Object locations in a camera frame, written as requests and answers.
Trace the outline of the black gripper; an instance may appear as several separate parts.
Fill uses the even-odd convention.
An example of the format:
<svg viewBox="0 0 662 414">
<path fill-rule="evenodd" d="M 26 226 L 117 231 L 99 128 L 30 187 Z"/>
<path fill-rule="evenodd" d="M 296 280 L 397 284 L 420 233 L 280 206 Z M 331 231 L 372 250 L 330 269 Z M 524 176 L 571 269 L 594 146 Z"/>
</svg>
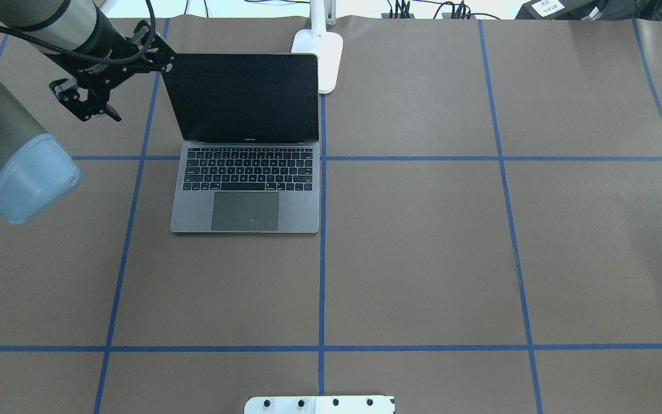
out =
<svg viewBox="0 0 662 414">
<path fill-rule="evenodd" d="M 141 20 L 133 37 L 127 39 L 110 21 L 99 20 L 95 23 L 94 33 L 75 52 L 103 59 L 129 58 L 147 44 L 151 29 L 148 21 Z M 110 92 L 133 74 L 170 71 L 176 52 L 159 34 L 155 34 L 147 52 L 129 63 L 94 63 L 62 54 L 50 54 L 48 58 L 71 74 L 70 79 L 56 79 L 48 84 L 64 108 L 76 116 L 104 115 L 119 122 L 121 116 L 108 105 Z"/>
</svg>

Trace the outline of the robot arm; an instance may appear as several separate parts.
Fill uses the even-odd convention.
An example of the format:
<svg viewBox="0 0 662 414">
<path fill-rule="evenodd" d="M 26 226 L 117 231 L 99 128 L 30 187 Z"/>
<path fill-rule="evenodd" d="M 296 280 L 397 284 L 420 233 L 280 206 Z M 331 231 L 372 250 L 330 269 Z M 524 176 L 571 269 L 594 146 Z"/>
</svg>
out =
<svg viewBox="0 0 662 414">
<path fill-rule="evenodd" d="M 66 73 L 49 89 L 78 120 L 107 116 L 112 91 L 134 74 L 166 73 L 175 52 L 157 32 L 154 6 L 133 34 L 92 1 L 0 1 L 0 33 L 31 44 Z M 77 187 L 82 173 L 58 139 L 0 81 L 0 218 L 18 225 Z"/>
</svg>

